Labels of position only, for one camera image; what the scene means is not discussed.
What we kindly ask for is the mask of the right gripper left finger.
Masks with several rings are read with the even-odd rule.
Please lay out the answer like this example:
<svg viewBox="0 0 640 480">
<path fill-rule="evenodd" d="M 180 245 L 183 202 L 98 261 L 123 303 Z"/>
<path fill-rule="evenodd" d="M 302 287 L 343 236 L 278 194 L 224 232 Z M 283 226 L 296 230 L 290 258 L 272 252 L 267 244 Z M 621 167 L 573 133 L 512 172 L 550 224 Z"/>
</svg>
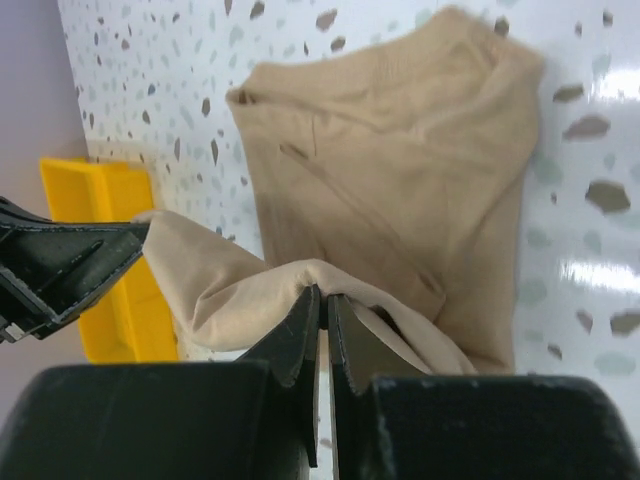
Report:
<svg viewBox="0 0 640 480">
<path fill-rule="evenodd" d="M 306 287 L 284 319 L 234 363 L 234 462 L 243 468 L 317 465 L 318 336 L 321 294 Z"/>
</svg>

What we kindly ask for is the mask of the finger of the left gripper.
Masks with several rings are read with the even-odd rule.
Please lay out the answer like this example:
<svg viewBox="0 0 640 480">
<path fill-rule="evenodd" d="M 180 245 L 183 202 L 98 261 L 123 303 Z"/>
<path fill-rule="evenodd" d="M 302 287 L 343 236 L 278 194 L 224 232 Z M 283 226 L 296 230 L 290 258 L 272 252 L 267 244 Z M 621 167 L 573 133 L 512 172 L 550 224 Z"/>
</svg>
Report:
<svg viewBox="0 0 640 480">
<path fill-rule="evenodd" d="M 64 223 L 1 199 L 1 341 L 43 340 L 95 306 L 142 256 L 147 223 Z"/>
</svg>

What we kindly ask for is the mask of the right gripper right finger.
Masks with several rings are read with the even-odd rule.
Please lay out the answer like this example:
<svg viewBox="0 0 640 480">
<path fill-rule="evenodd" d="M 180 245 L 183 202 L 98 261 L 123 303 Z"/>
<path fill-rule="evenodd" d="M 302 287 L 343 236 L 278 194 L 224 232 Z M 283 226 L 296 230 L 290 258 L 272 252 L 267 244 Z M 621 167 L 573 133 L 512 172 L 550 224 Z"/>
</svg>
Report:
<svg viewBox="0 0 640 480">
<path fill-rule="evenodd" d="M 334 435 L 340 479 L 423 479 L 428 379 L 328 299 Z"/>
</svg>

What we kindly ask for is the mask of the beige t shirt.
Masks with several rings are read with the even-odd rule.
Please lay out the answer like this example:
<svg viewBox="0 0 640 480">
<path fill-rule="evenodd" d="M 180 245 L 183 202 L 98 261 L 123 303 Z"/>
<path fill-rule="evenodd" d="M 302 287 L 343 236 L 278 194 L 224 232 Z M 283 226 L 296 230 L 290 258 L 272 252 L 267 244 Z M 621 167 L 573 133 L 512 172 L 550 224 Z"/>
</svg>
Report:
<svg viewBox="0 0 640 480">
<path fill-rule="evenodd" d="M 542 56 L 462 10 L 331 60 L 258 64 L 226 99 L 263 253 L 169 211 L 143 254 L 181 331 L 255 345 L 304 288 L 343 295 L 415 369 L 514 369 L 522 188 Z"/>
</svg>

